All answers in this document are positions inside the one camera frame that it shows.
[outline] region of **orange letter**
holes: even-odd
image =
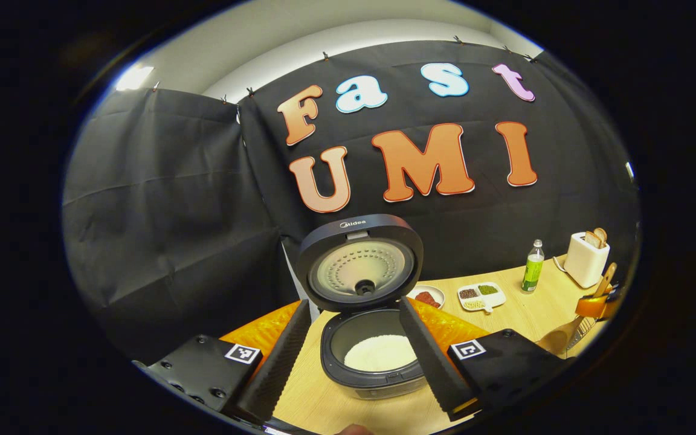
[[[318,193],[315,177],[313,177],[313,165],[315,165],[313,157],[302,157],[289,163],[289,170],[295,174],[297,179],[297,187],[300,196],[302,196],[302,202],[309,209],[319,213],[331,213],[348,204],[350,184],[348,183],[346,165],[343,162],[345,154],[348,154],[348,150],[344,146],[336,146],[321,153],[321,160],[328,163],[332,182],[335,184],[335,193],[329,198],[324,198]]]
[[[506,141],[506,151],[509,152],[509,175],[506,181],[510,185],[531,185],[538,179],[530,168],[528,145],[525,143],[525,133],[528,129],[520,122],[499,122],[495,125]]]
[[[461,151],[463,129],[458,124],[439,124],[428,133],[426,151],[420,150],[403,132],[384,132],[372,138],[372,145],[381,149],[386,163],[388,190],[383,193],[388,202],[412,198],[412,189],[404,181],[406,173],[415,187],[428,196],[439,168],[437,192],[455,195],[474,190],[474,181],[466,173]]]
[[[278,110],[284,115],[289,132],[286,136],[286,145],[292,146],[315,132],[315,126],[308,124],[305,120],[305,116],[311,119],[318,116],[318,106],[315,105],[313,97],[321,97],[321,88],[317,85],[308,86],[279,105]]]

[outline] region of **bread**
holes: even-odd
[[[605,230],[603,228],[596,228],[592,230],[592,232],[597,237],[600,237],[601,240],[603,240],[603,245],[601,246],[601,248],[605,248],[605,240],[607,239],[607,234],[605,234]]]
[[[601,237],[597,237],[594,233],[591,233],[590,231],[585,232],[585,242],[589,243],[592,245],[593,248],[596,248],[599,250],[600,248],[605,248],[605,242],[603,242],[603,239]]]

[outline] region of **white rice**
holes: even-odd
[[[356,343],[346,353],[346,366],[364,372],[398,369],[415,361],[410,341],[403,335],[378,335]]]

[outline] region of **rice cooker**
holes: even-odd
[[[389,214],[332,222],[303,239],[295,275],[313,303],[339,313],[321,334],[321,368],[350,396],[384,399],[426,385],[414,356],[404,366],[383,370],[346,365],[351,349],[369,338],[406,337],[398,300],[417,283],[422,262],[420,237]]]

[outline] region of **midea logo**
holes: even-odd
[[[365,224],[367,221],[356,221],[356,222],[340,222],[340,228],[348,228],[353,225]]]

